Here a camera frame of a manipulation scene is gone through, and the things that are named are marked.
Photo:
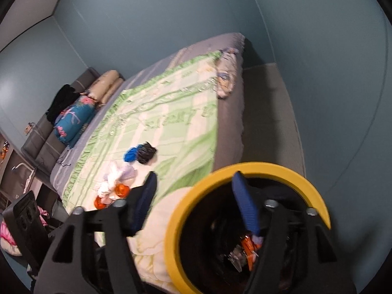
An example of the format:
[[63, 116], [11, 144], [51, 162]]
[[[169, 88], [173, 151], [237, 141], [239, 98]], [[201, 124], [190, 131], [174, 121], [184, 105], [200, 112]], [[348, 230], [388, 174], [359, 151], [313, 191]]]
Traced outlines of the white shelf unit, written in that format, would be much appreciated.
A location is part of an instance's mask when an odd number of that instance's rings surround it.
[[1, 212], [26, 193], [33, 168], [1, 134]]

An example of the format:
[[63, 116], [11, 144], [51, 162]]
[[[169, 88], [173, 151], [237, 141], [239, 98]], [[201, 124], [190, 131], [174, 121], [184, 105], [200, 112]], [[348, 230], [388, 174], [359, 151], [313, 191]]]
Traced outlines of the yellow rimmed black trash bin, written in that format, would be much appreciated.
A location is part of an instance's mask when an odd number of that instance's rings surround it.
[[269, 179], [291, 188], [306, 203], [315, 208], [328, 228], [331, 227], [327, 206], [316, 190], [302, 175], [286, 167], [264, 162], [237, 163], [212, 172], [185, 194], [172, 213], [164, 239], [167, 272], [179, 293], [201, 291], [187, 277], [180, 258], [180, 240], [189, 215], [191, 229], [191, 262], [210, 258], [213, 248], [226, 250], [236, 243], [245, 230], [238, 206], [230, 188], [232, 177], [240, 171], [247, 179]]

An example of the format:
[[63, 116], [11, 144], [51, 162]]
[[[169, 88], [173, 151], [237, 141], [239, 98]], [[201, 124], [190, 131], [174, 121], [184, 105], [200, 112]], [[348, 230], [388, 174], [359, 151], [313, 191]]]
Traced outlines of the wall power socket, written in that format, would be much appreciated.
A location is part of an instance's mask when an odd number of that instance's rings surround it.
[[26, 128], [24, 129], [24, 134], [29, 135], [31, 131], [34, 129], [35, 123], [34, 122], [29, 122]]

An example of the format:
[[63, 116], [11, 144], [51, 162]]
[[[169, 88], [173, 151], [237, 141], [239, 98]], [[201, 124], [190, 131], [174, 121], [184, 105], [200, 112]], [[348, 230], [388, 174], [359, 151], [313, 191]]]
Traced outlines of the blue floral folded quilt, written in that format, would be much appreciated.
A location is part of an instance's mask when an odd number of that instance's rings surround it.
[[95, 113], [96, 101], [86, 95], [80, 96], [59, 115], [54, 134], [61, 143], [73, 148]]

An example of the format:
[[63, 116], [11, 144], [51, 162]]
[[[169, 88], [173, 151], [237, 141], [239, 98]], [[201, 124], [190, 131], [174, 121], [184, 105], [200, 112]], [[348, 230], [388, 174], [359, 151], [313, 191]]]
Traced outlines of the black clothing pile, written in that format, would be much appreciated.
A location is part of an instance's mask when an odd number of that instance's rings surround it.
[[70, 84], [65, 84], [54, 97], [52, 104], [49, 109], [46, 111], [47, 120], [55, 125], [57, 118], [59, 115], [68, 108], [71, 104], [73, 104], [78, 98], [80, 94], [70, 86]]

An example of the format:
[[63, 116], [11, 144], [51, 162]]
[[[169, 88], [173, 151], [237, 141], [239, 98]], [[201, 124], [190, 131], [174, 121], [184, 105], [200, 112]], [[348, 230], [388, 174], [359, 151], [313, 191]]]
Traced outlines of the pink slippers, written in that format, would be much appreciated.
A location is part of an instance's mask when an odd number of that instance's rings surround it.
[[[48, 224], [45, 219], [50, 218], [49, 213], [46, 210], [43, 210], [41, 207], [38, 207], [38, 209], [40, 212], [41, 223], [43, 226], [47, 226]], [[19, 250], [4, 220], [1, 222], [1, 249], [12, 256], [22, 256], [21, 251]]]

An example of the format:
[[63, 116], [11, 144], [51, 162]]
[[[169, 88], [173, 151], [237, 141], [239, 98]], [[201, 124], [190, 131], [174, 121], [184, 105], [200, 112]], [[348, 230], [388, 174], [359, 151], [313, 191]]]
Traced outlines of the beige folded quilt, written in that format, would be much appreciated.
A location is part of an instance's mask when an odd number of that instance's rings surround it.
[[118, 71], [109, 70], [93, 82], [86, 94], [97, 104], [104, 106], [123, 82], [124, 79], [120, 77]]

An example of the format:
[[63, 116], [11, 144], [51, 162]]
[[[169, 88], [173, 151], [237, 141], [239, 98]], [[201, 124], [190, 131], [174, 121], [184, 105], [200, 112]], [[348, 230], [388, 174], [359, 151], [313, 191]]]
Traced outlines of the black bag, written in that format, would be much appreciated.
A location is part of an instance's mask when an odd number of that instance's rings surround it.
[[148, 164], [156, 155], [157, 149], [149, 142], [142, 144], [142, 147], [137, 152], [136, 161], [142, 165]]

